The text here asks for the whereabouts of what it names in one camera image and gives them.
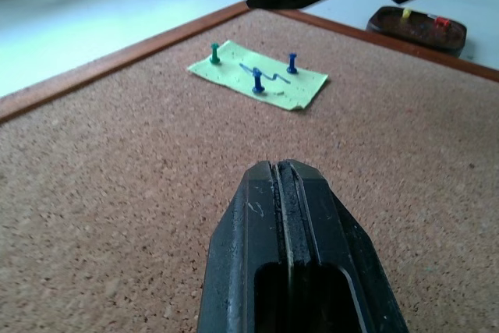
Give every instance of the blue push pin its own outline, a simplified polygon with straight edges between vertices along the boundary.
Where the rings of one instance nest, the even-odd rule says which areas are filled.
[[[253,92],[255,94],[261,94],[264,92],[265,87],[262,86],[262,72],[258,68],[253,68],[253,77],[255,77],[255,87],[253,88]]]
[[[295,58],[296,54],[289,54],[289,67],[286,69],[289,74],[297,74],[297,70],[295,68]]]

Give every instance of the wooden board border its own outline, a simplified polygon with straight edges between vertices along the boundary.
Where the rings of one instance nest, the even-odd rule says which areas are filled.
[[[239,2],[227,8],[213,12],[209,15],[195,19],[190,23],[176,27],[162,34],[146,39],[139,43],[123,48],[110,55],[98,58],[92,62],[71,69],[66,73],[41,81],[30,87],[19,90],[13,94],[0,98],[0,125],[18,115],[43,105],[57,97],[78,90],[89,83],[94,82],[110,73],[125,66],[129,66],[147,56],[174,44],[184,41],[197,34],[203,33],[213,27],[234,19],[249,12],[246,3]],[[312,16],[297,10],[272,11],[278,15],[295,19],[297,21],[320,27],[348,37],[360,39],[368,43],[390,48],[395,51],[436,62],[443,66],[449,66],[475,76],[499,82],[499,70],[479,66],[459,58],[445,55],[440,52],[416,46],[409,42],[400,41],[384,35],[371,33],[365,30],[348,27],[346,25]]]

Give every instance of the cork board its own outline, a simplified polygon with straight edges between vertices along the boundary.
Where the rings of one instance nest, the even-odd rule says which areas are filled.
[[[330,82],[287,112],[189,74],[213,41]],[[499,329],[497,83],[253,11],[0,126],[2,332],[192,332],[244,171],[322,171],[410,331]]]

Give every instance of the white desk surface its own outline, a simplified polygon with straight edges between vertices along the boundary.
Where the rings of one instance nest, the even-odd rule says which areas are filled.
[[[0,97],[241,0],[0,0]],[[326,0],[305,12],[364,29],[390,0]],[[462,57],[499,69],[499,0],[413,0],[468,27]]]

